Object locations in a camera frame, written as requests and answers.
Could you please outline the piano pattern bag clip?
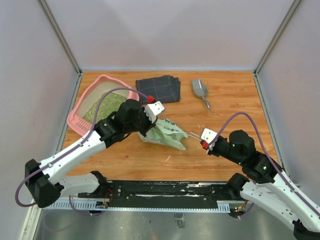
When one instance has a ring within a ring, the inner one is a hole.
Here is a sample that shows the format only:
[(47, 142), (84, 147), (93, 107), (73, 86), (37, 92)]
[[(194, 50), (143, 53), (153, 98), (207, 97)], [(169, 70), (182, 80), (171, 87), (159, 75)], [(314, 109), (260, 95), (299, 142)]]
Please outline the piano pattern bag clip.
[(192, 137), (192, 138), (194, 138), (194, 139), (196, 139), (196, 140), (199, 141), (199, 142), (201, 141), (200, 136), (197, 135), (197, 134), (195, 134), (194, 132), (190, 132), (190, 133), (189, 133), (189, 136)]

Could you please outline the grey metal scoop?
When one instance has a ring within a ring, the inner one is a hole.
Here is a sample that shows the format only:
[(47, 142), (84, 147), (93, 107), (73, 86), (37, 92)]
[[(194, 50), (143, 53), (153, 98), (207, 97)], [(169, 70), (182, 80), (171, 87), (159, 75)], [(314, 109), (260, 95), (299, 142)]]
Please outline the grey metal scoop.
[(192, 89), (195, 94), (195, 96), (199, 99), (202, 99), (206, 105), (206, 107), (210, 110), (211, 105), (207, 101), (206, 96), (208, 94), (208, 89), (204, 85), (204, 83), (198, 78), (191, 81)]

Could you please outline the pink litter box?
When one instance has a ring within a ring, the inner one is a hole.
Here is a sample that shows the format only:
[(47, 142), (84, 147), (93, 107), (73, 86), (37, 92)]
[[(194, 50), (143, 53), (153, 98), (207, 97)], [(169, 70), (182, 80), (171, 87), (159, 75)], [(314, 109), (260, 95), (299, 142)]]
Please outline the pink litter box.
[[(89, 108), (101, 98), (102, 95), (115, 88), (129, 88), (130, 86), (123, 81), (110, 77), (108, 75), (100, 75), (82, 94), (74, 109), (67, 117), (68, 126), (76, 133), (83, 136), (92, 127), (92, 123), (83, 119)], [(127, 99), (139, 100), (140, 96), (136, 92), (129, 90), (116, 90), (113, 93), (120, 94)]]

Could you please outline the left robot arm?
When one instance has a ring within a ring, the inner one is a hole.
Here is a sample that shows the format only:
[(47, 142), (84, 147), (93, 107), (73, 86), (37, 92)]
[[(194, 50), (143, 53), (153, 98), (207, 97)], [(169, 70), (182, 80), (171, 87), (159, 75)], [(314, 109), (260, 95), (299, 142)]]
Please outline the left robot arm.
[(103, 197), (107, 193), (107, 185), (102, 182), (101, 174), (90, 172), (67, 178), (66, 173), (94, 154), (123, 141), (131, 133), (139, 132), (146, 136), (164, 110), (160, 101), (142, 106), (135, 99), (127, 99), (117, 111), (99, 120), (93, 130), (69, 147), (40, 162), (29, 160), (25, 164), (25, 186), (35, 204), (45, 208), (62, 196), (78, 193)]

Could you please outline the green litter bag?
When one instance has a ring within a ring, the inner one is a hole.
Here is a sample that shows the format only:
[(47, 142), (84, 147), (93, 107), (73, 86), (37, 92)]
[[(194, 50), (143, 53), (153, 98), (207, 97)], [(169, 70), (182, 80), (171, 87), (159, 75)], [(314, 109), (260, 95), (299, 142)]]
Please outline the green litter bag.
[(137, 135), (143, 142), (172, 147), (181, 151), (186, 150), (181, 140), (189, 137), (184, 130), (166, 118), (158, 119), (156, 125), (146, 133), (146, 136), (139, 132)]

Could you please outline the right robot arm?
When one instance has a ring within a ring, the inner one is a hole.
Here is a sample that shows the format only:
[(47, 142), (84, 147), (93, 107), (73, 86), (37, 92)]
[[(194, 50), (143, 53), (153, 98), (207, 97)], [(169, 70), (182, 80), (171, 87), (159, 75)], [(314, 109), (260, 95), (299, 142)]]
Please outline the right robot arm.
[(226, 193), (232, 200), (243, 198), (264, 209), (285, 224), (297, 240), (320, 238), (320, 207), (312, 202), (284, 170), (266, 154), (256, 150), (255, 141), (243, 130), (228, 138), (205, 128), (201, 145), (208, 155), (224, 157), (242, 167), (227, 182)]

